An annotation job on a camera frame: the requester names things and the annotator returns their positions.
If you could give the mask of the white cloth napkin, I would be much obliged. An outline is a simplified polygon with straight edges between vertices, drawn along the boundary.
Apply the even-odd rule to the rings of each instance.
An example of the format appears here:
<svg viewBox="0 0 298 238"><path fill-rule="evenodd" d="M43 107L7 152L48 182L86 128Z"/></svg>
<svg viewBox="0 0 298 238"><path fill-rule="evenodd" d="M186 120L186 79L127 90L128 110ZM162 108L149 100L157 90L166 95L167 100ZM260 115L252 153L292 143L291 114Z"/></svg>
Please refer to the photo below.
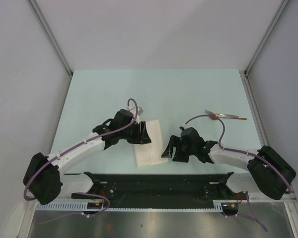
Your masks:
<svg viewBox="0 0 298 238"><path fill-rule="evenodd" d="M161 157L164 152L164 146L160 121L158 119L148 121L146 127L151 143L134 145L137 168L158 165L168 161L168 158Z"/></svg>

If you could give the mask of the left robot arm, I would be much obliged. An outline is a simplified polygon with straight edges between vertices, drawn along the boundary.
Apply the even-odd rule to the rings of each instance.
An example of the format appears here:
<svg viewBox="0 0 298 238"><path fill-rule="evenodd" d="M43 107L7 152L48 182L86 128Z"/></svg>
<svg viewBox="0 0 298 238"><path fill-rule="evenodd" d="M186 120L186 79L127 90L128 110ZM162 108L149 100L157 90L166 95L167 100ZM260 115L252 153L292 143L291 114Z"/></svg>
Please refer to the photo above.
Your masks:
<svg viewBox="0 0 298 238"><path fill-rule="evenodd" d="M108 119L92 130L83 141L65 151L43 155L35 154L29 163L23 178L24 199L37 200L46 205L61 193L61 177L72 167L93 154L116 145L120 140L129 144L146 145L151 143L146 122L141 121L141 108L119 110L112 119Z"/></svg>

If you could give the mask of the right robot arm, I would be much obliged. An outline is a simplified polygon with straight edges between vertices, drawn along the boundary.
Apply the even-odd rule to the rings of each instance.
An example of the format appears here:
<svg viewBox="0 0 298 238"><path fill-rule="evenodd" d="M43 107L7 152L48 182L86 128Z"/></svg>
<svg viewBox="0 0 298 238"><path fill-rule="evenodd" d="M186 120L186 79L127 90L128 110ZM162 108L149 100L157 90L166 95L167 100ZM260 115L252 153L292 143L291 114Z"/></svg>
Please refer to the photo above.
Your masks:
<svg viewBox="0 0 298 238"><path fill-rule="evenodd" d="M291 183L296 177L294 169L269 146L245 152L230 149L216 141L205 141L192 127L182 129L180 136L172 135L161 156L183 163L195 156L202 163L225 164L244 170L244 173L229 172L220 181L219 193L225 199L240 192L261 192L280 200L291 192Z"/></svg>

